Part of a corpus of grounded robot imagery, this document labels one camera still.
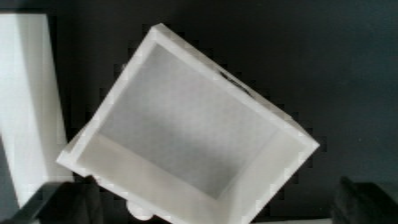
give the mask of white plastic tray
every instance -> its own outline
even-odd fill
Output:
[[[170,223],[241,224],[316,147],[291,117],[156,25],[60,164]]]

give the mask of black background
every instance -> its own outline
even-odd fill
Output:
[[[321,147],[257,220],[327,217],[341,175],[396,181],[398,1],[1,0],[0,9],[49,15],[69,138],[160,22],[293,115]],[[103,201],[110,223],[135,223],[108,192]]]

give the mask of white object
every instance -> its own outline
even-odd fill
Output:
[[[72,180],[46,16],[0,14],[0,137],[19,206],[46,182]]]
[[[131,202],[128,201],[128,211],[135,218],[142,221],[152,218],[152,213]]]
[[[287,114],[156,25],[58,163],[170,223],[245,224],[316,147]]]

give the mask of white panel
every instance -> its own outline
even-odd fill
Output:
[[[19,206],[46,182],[72,180],[55,163],[65,134],[46,16],[0,14],[0,137]]]

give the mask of gray surface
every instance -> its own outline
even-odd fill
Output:
[[[275,132],[261,115],[156,46],[99,133],[216,198]]]

